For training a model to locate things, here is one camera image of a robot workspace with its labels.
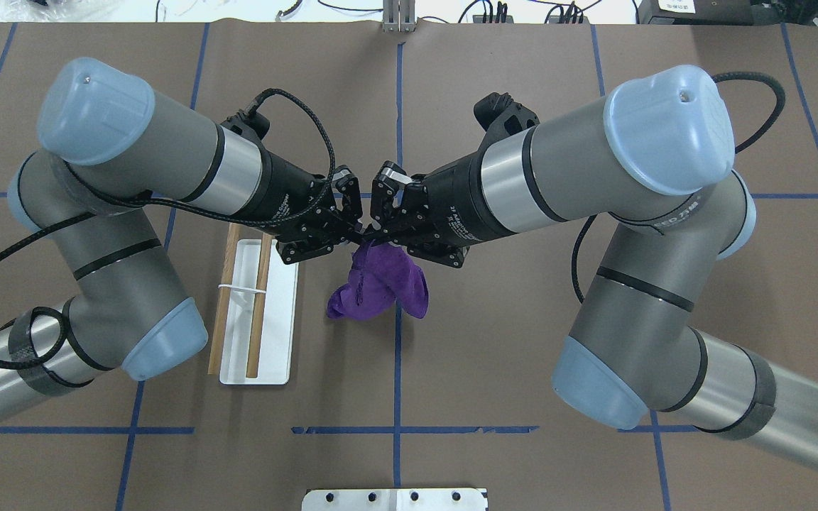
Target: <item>gray arm segment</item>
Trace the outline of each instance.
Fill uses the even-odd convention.
[[[26,216],[49,226],[85,211],[59,183],[64,163],[45,151],[19,171],[17,193]],[[207,330],[185,293],[142,210],[101,214],[51,235],[81,294],[55,307],[67,317],[68,342],[45,364],[48,372],[0,369],[0,421],[54,395],[123,366],[146,379],[188,359],[207,343]],[[17,360],[17,348],[45,353],[58,323],[33,321],[31,336],[15,326],[0,332],[0,358]]]

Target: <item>black cable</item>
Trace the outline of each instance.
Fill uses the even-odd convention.
[[[577,271],[577,265],[579,264],[579,249],[582,245],[582,240],[585,239],[585,234],[589,232],[589,227],[597,218],[597,214],[593,214],[593,216],[587,218],[585,224],[582,224],[582,229],[580,229],[580,233],[577,236],[577,242],[574,243],[574,252],[570,256],[570,279],[574,283],[574,293],[577,294],[577,300],[582,303],[582,300],[585,297],[582,296],[582,289],[579,287],[579,272]]]
[[[338,9],[340,11],[351,11],[355,13],[383,13],[383,9],[353,9],[353,7],[331,6],[331,4],[322,2],[322,0],[317,0],[317,3],[324,7],[330,7],[331,9]]]
[[[555,12],[555,9],[559,9],[559,10],[561,10],[561,13],[564,13],[564,7],[561,6],[561,4],[555,4],[554,7],[552,7],[551,9],[548,9],[548,13],[545,14],[545,22],[543,22],[543,23],[548,23],[549,21],[551,21],[551,13]]]
[[[292,4],[292,6],[289,7],[289,9],[286,9],[284,11],[278,11],[276,13],[276,20],[281,21],[286,16],[289,16],[289,14],[295,13],[295,10],[298,9],[300,6],[302,6],[302,0],[295,0],[295,3]]]
[[[720,84],[721,82],[728,82],[731,80],[749,80],[752,82],[760,82],[766,85],[769,85],[769,88],[775,93],[775,108],[773,108],[772,113],[769,114],[769,119],[766,119],[762,126],[753,133],[750,138],[744,140],[744,142],[739,143],[739,145],[734,148],[734,154],[740,153],[743,149],[749,148],[750,145],[753,145],[757,140],[760,139],[761,136],[764,135],[765,132],[769,131],[769,128],[775,123],[775,120],[778,119],[779,115],[782,113],[782,110],[785,109],[785,88],[782,87],[782,84],[778,83],[776,78],[770,77],[770,75],[763,74],[763,72],[754,72],[754,71],[731,71],[731,72],[720,72],[720,74],[713,75],[711,77],[715,83]],[[577,260],[579,259],[579,249],[582,245],[582,239],[585,238],[587,232],[589,232],[589,227],[593,224],[595,220],[595,216],[589,217],[585,224],[582,224],[582,230],[577,237],[577,242],[574,243],[574,250],[572,250],[572,254],[570,256],[570,280],[572,285],[574,285],[574,293],[577,294],[577,298],[579,299],[580,303],[584,298],[582,297],[582,291],[580,290],[579,285],[579,276],[577,274]]]
[[[0,252],[0,262],[6,260],[7,258],[10,258],[10,256],[12,256],[14,253],[21,250],[22,248],[29,246],[30,243],[42,239],[43,237],[49,236],[52,233],[55,233],[55,231],[65,229],[65,227],[74,226],[74,224],[87,220],[88,218],[91,218],[93,216],[94,216],[93,213],[78,214],[78,216],[69,218],[68,220],[62,220],[62,222],[52,224],[52,226],[46,227],[46,229],[40,230],[36,233],[32,233],[32,235],[27,236],[21,241],[15,243],[12,246],[9,246],[9,248],[6,248],[2,252]],[[31,311],[30,324],[33,324],[33,320],[41,316],[52,317],[59,324],[59,337],[58,339],[56,339],[53,347],[49,348],[49,351],[43,353],[42,356],[36,356],[35,358],[31,360],[26,360],[24,362],[12,362],[9,360],[0,359],[0,369],[20,370],[36,368],[36,366],[41,366],[44,363],[51,360],[55,356],[55,354],[58,353],[60,349],[62,349],[62,345],[64,345],[65,343],[66,339],[65,335],[67,332],[67,324],[65,317],[62,316],[62,314],[59,313],[59,311],[56,311],[49,307],[34,307],[33,311]]]
[[[193,207],[191,204],[182,203],[175,200],[163,199],[163,198],[152,198],[152,197],[141,197],[141,198],[132,198],[132,199],[122,199],[119,197],[113,197],[113,195],[105,194],[93,187],[88,185],[80,177],[78,177],[77,173],[74,169],[71,168],[71,165],[65,163],[66,168],[72,175],[77,178],[77,180],[87,187],[88,190],[91,191],[95,195],[95,197],[99,198],[110,204],[115,204],[116,206],[123,206],[123,207],[143,207],[147,206],[147,204],[157,204],[157,206],[167,206],[167,207],[175,207],[182,211],[187,211],[189,213],[200,214],[200,216],[205,216],[207,218],[213,218],[214,220],[222,220],[224,222],[234,222],[238,224],[243,224],[244,226],[249,227],[256,227],[256,229],[260,229],[261,227],[267,226],[275,226],[276,224],[282,224],[283,222],[288,222],[290,220],[295,220],[296,218],[302,217],[308,212],[312,211],[317,207],[318,204],[324,199],[325,195],[331,192],[332,187],[332,177],[334,177],[335,168],[337,168],[337,158],[334,155],[334,146],[330,142],[330,137],[327,135],[327,130],[324,129],[324,125],[322,125],[321,120],[318,119],[314,111],[302,100],[293,96],[293,94],[282,90],[282,89],[267,89],[264,90],[262,93],[257,94],[257,97],[254,98],[253,103],[249,106],[248,116],[251,114],[256,113],[257,109],[260,108],[261,104],[267,100],[269,97],[273,96],[282,96],[286,99],[295,103],[296,106],[301,108],[309,117],[311,117],[312,122],[315,123],[315,127],[318,130],[318,133],[321,135],[321,139],[324,139],[324,144],[327,146],[327,154],[330,158],[330,168],[327,171],[327,179],[324,181],[324,187],[321,188],[321,191],[318,193],[317,197],[315,197],[311,203],[308,204],[305,209],[299,211],[295,214],[289,214],[289,216],[283,216],[281,218],[273,218],[272,220],[264,220],[264,221],[250,221],[250,220],[240,220],[226,214],[218,214],[212,211],[207,211],[198,207]],[[36,233],[32,233],[32,235],[27,236],[26,238],[22,239],[21,241],[15,243],[9,248],[4,249],[0,252],[0,262],[9,258],[17,251],[29,246],[30,243],[36,242],[43,237],[49,236],[52,233],[60,229],[65,229],[65,227],[74,226],[79,222],[87,220],[88,218],[92,218],[94,216],[93,213],[83,213],[78,214],[78,216],[69,218],[68,220],[62,220],[62,222],[58,222],[56,224],[52,224],[52,226],[46,227],[46,229],[42,229]],[[58,353],[59,349],[62,348],[62,345],[65,343],[66,339],[66,331],[67,331],[67,319],[62,316],[59,311],[51,309],[49,307],[34,307],[31,311],[31,324],[33,324],[33,320],[39,316],[47,316],[52,317],[58,322],[59,324],[59,337],[56,339],[55,345],[53,345],[48,352],[44,353],[42,356],[36,356],[31,360],[26,360],[22,362],[11,362],[7,360],[0,359],[0,369],[11,369],[11,370],[22,370],[22,369],[29,369],[29,368],[36,368],[36,366],[41,366],[43,363],[48,362],[51,360],[56,353]]]
[[[529,1],[537,4],[548,4],[548,6],[553,6],[551,9],[548,9],[548,13],[545,14],[545,20],[542,23],[549,23],[551,21],[551,14],[555,12],[555,9],[561,10],[561,13],[558,14],[558,23],[582,23],[585,20],[585,14],[582,13],[584,9],[580,9],[575,2],[570,4],[559,4],[557,2],[545,2],[545,0]]]
[[[463,13],[460,14],[460,19],[457,21],[457,23],[463,23],[463,18],[467,15],[469,9],[472,9],[473,6],[475,6],[475,4],[479,2],[481,2],[484,7],[484,14],[483,16],[481,16],[483,20],[487,18],[489,10],[491,11],[491,13],[493,13],[494,5],[491,3],[491,0],[473,0],[471,1],[470,4],[468,4],[466,9],[463,9]]]
[[[740,145],[737,145],[737,148],[734,148],[734,154],[740,153],[743,149],[749,148],[750,145],[753,145],[757,140],[760,139],[761,136],[764,135],[765,132],[769,131],[769,128],[772,125],[775,125],[775,120],[778,119],[779,115],[782,113],[782,110],[785,109],[785,88],[782,87],[776,78],[770,77],[770,75],[763,74],[763,72],[754,72],[754,71],[733,71],[733,72],[720,72],[720,74],[714,75],[712,77],[715,83],[721,82],[728,82],[731,80],[748,80],[751,82],[760,82],[766,85],[769,85],[769,88],[775,93],[775,108],[773,108],[772,113],[769,114],[769,119],[766,119],[762,126],[756,130],[756,133],[753,133],[750,138],[741,142]]]

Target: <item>table surface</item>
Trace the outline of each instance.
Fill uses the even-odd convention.
[[[429,172],[475,149],[471,106],[510,92],[542,119],[673,65],[777,77],[785,113],[737,157],[759,221],[717,265],[692,324],[818,381],[818,29],[422,23],[0,23],[0,250],[25,236],[4,190],[36,149],[36,111],[71,58],[90,55],[224,119],[282,87],[319,114],[365,187],[387,159]],[[773,100],[723,84],[744,139]],[[269,101],[266,145],[327,167],[314,127]],[[147,209],[210,329],[227,226]],[[568,282],[580,222],[471,249],[462,270],[421,262],[423,320],[331,321],[350,249],[302,264],[292,378],[231,388],[207,350],[146,383],[121,371],[0,424],[0,509],[298,509],[311,488],[471,485],[493,509],[818,509],[818,473],[712,439],[667,414],[633,432],[583,417],[549,376],[577,313]],[[581,253],[597,267],[614,223]],[[55,247],[0,265],[0,324],[77,293]]]

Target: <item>purple towel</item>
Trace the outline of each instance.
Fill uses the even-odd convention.
[[[349,279],[327,302],[327,317],[366,320],[400,301],[413,317],[428,312],[428,284],[422,268],[402,247],[390,243],[362,243],[353,253]]]

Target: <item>black band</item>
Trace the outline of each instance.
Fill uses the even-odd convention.
[[[160,240],[156,238],[135,243],[132,246],[124,247],[122,250],[116,250],[116,252],[110,253],[109,255],[104,255],[103,258],[97,259],[93,263],[81,266],[81,268],[74,271],[73,275],[75,276],[75,280],[81,280],[82,278],[85,278],[85,276],[92,274],[104,266],[117,263],[122,259],[130,258],[130,256],[133,256],[138,252],[144,252],[145,250],[150,250],[151,248],[156,248],[160,245]]]
[[[743,201],[744,201],[743,221],[741,221],[741,228],[737,231],[737,234],[734,235],[734,239],[731,240],[730,243],[728,243],[728,246],[724,247],[724,250],[730,249],[731,245],[733,245],[735,242],[737,242],[737,238],[741,237],[741,233],[743,233],[743,228],[747,224],[747,214],[750,214],[750,208],[746,207],[746,200],[747,200],[746,197],[747,197],[747,195],[750,194],[750,190],[747,190],[747,187],[744,187],[743,179],[741,179],[739,177],[739,175],[737,175],[737,171],[735,171],[734,169],[731,169],[731,174],[734,174],[734,177],[737,178],[737,182],[741,184],[741,190],[743,190]]]
[[[741,418],[737,422],[731,424],[729,427],[721,429],[696,429],[706,433],[715,434],[719,439],[725,440],[744,440],[749,439],[760,432],[760,430],[769,424],[769,419],[775,414],[775,373],[772,372],[772,366],[762,356],[756,353],[737,346],[741,351],[746,353],[753,364],[753,372],[756,373],[756,389],[753,389],[753,401],[746,412],[743,412]]]
[[[559,216],[559,214],[556,214],[551,210],[551,207],[548,206],[545,198],[542,197],[542,191],[538,189],[538,185],[535,183],[535,175],[532,172],[533,133],[535,133],[535,128],[532,128],[526,132],[525,138],[523,139],[523,176],[525,177],[526,187],[529,187],[529,194],[532,194],[533,200],[535,200],[535,203],[538,204],[538,208],[542,210],[542,213],[544,213],[545,216],[551,218],[555,222],[566,222],[565,218],[562,218]]]
[[[220,125],[215,126],[217,126],[217,149],[214,150],[214,161],[210,162],[207,174],[204,175],[204,179],[201,180],[201,184],[195,188],[195,191],[179,199],[182,202],[191,202],[201,197],[204,191],[210,187],[210,184],[214,182],[214,178],[217,177],[217,171],[220,169],[220,164],[223,163],[223,154],[225,148],[227,148],[227,135],[223,133],[223,127]]]
[[[605,268],[605,266],[599,266],[598,271],[595,272],[595,275],[601,276],[601,278],[606,278],[608,280],[613,280],[618,284],[626,285],[626,287],[632,287],[637,291],[650,295],[650,297],[656,297],[659,300],[666,301],[667,303],[672,304],[675,307],[682,308],[688,312],[692,312],[695,307],[694,303],[684,297],[681,297],[681,295],[673,294],[671,291],[657,287],[655,284],[649,284],[649,282],[621,273],[617,270]]]
[[[696,340],[699,342],[699,372],[696,375],[696,380],[690,388],[690,392],[687,392],[687,395],[684,396],[684,399],[678,401],[676,405],[673,405],[673,407],[665,408],[665,410],[659,410],[659,412],[673,412],[686,407],[687,403],[691,402],[692,398],[696,397],[696,392],[699,392],[699,389],[702,387],[702,382],[705,381],[705,373],[709,368],[709,350],[705,347],[705,340],[702,339],[701,334],[694,328],[690,328],[690,330],[692,330],[692,333],[694,333],[696,336]]]
[[[113,370],[114,368],[107,368],[101,363],[96,362],[93,358],[87,355],[87,352],[85,352],[81,345],[77,342],[75,331],[72,330],[71,327],[71,316],[69,316],[72,301],[75,301],[75,298],[71,298],[65,302],[65,307],[62,308],[62,316],[65,317],[65,338],[68,340],[68,346],[71,346],[72,349],[75,350],[75,355],[77,355],[77,357],[84,361],[84,363],[86,363],[88,366],[91,366],[91,368],[104,372]]]
[[[27,311],[14,320],[11,332],[9,332],[9,355],[13,362],[26,362],[33,360],[39,355],[33,346],[31,330],[33,327],[33,311]],[[93,380],[88,380],[80,384],[66,381],[62,376],[56,375],[43,365],[34,366],[29,369],[19,369],[17,374],[21,379],[36,392],[43,395],[65,395],[82,386],[89,385]]]

